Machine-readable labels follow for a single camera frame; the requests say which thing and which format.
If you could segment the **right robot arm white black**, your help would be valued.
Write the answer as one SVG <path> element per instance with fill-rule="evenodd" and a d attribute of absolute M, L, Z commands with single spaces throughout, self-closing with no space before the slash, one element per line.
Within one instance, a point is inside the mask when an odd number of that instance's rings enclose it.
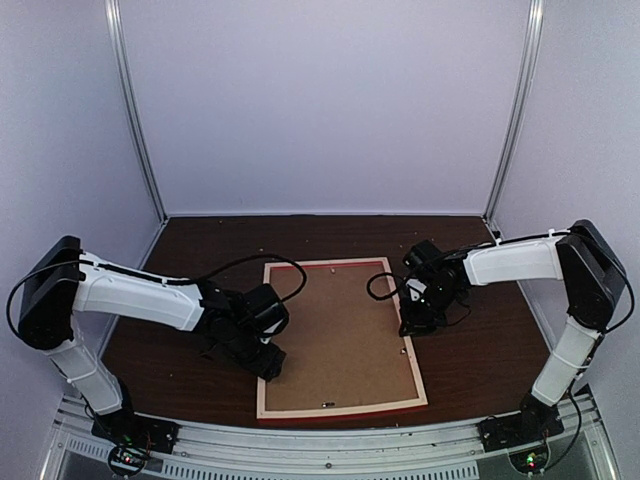
<path fill-rule="evenodd" d="M 589 220 L 510 240 L 442 251 L 425 240 L 403 263 L 407 275 L 397 283 L 401 336 L 428 335 L 450 326 L 447 310 L 474 287 L 515 282 L 537 320 L 548 307 L 562 306 L 562 330 L 550 355 L 513 419 L 519 440 L 535 440 L 551 424 L 554 409 L 572 383 L 589 367 L 595 351 L 622 322 L 614 315 L 623 296 L 636 304 L 625 267 Z"/>

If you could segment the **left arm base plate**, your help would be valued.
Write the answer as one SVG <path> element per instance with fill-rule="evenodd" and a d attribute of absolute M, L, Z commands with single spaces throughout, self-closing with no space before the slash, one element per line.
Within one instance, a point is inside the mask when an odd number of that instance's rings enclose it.
<path fill-rule="evenodd" d="M 171 454 L 177 440 L 179 425 L 119 410 L 94 416 L 91 434 L 116 445 L 144 451 Z"/>

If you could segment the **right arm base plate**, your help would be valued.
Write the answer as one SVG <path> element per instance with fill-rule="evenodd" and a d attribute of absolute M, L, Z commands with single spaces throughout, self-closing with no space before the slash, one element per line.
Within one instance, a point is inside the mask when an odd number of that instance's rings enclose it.
<path fill-rule="evenodd" d="M 480 421 L 477 427 L 485 452 L 540 442 L 565 431 L 559 418 L 552 418 L 544 424 L 539 424 L 533 417 L 522 413 L 503 417 L 491 416 Z"/>

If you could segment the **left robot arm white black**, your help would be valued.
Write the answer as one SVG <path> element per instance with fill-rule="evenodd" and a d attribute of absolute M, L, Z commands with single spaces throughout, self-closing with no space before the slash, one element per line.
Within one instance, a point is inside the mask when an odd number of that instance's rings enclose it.
<path fill-rule="evenodd" d="M 264 380 L 280 375 L 285 352 L 273 337 L 289 323 L 284 299 L 263 283 L 242 293 L 215 282 L 218 268 L 175 278 L 108 262 L 85 251 L 79 238 L 62 237 L 10 290 L 5 314 L 13 334 L 45 353 L 84 397 L 106 429 L 123 444 L 137 442 L 144 424 L 131 410 L 124 383 L 85 345 L 77 313 L 104 313 L 201 335 L 242 369 Z"/>

